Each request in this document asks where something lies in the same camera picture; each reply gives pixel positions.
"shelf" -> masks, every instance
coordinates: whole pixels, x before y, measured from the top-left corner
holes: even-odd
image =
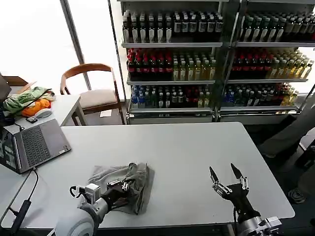
[[[277,112],[277,111],[298,111],[296,106],[265,106],[265,107],[221,107],[223,113],[237,113],[237,112]]]
[[[213,85],[215,80],[200,81],[127,81],[128,85]]]
[[[296,4],[315,4],[315,0],[248,0],[249,2],[262,3],[296,3]]]
[[[315,47],[315,42],[237,42],[236,47]]]
[[[163,113],[211,113],[211,108],[130,108],[129,113],[163,114]]]
[[[122,43],[123,48],[219,48],[222,42],[205,43]]]
[[[261,80],[229,80],[228,84],[260,84],[260,83],[288,83],[306,82],[308,79],[261,79]]]

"person's leg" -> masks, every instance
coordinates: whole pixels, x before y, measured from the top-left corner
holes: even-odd
[[[267,139],[257,148],[267,157],[275,157],[279,152],[299,141],[308,131],[315,127],[315,107],[299,115],[296,121],[284,130]]]

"white table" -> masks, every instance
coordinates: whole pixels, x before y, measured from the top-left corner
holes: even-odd
[[[60,126],[64,126],[68,119],[76,112],[82,125],[86,125],[86,120],[83,114],[83,110],[80,106],[80,95],[56,95],[56,100],[51,104],[51,110],[53,113],[46,118],[39,118],[34,124],[28,122],[25,118],[18,118],[16,123],[24,128],[30,128],[32,126],[44,123],[46,121],[56,119]],[[6,130],[12,134],[19,132],[17,125],[10,125],[5,127]]]
[[[72,185],[85,185],[94,165],[147,162],[155,171],[143,215],[110,212],[101,228],[187,226],[233,221],[232,203],[212,188],[209,166],[223,184],[236,183],[230,163],[249,178],[248,199],[262,217],[293,217],[294,211],[241,123],[63,127],[72,151],[39,167],[38,186],[23,228],[53,228],[78,200]],[[13,204],[19,209],[35,182],[30,176]],[[10,227],[9,212],[2,226]]]

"laptop screen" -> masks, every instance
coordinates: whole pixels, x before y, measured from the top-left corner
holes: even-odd
[[[0,163],[16,171],[13,135],[0,126]]]

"metal pole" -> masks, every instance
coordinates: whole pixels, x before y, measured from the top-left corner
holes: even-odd
[[[75,53],[77,55],[77,58],[79,60],[80,65],[82,65],[82,64],[84,64],[84,58],[83,58],[82,50],[80,47],[77,31],[76,31],[75,26],[74,26],[74,22],[73,22],[73,18],[71,15],[68,0],[60,0],[60,3],[61,3],[61,7],[63,9],[64,18],[65,18],[65,21],[66,21],[68,29],[69,29],[69,33],[70,33],[70,36],[72,39]],[[92,90],[87,72],[84,72],[82,74],[84,76],[85,83],[88,87],[88,90]]]
[[[124,91],[125,106],[126,106],[126,110],[127,110],[127,112],[128,112],[126,91],[125,91],[124,80],[123,80],[123,72],[122,72],[122,66],[121,66],[121,63],[120,63],[120,57],[119,57],[119,51],[118,51],[117,40],[116,40],[116,33],[115,33],[115,27],[114,27],[114,20],[113,20],[113,13],[112,13],[112,5],[111,5],[111,3],[110,3],[110,0],[107,0],[107,2],[108,2],[108,9],[109,9],[110,21],[111,21],[111,23],[112,23],[112,30],[113,30],[113,36],[114,36],[114,42],[115,42],[115,48],[116,48],[116,55],[117,55],[117,60],[118,60],[119,72],[120,72],[120,78],[121,78],[121,81],[122,81],[122,86],[123,86],[123,91]]]

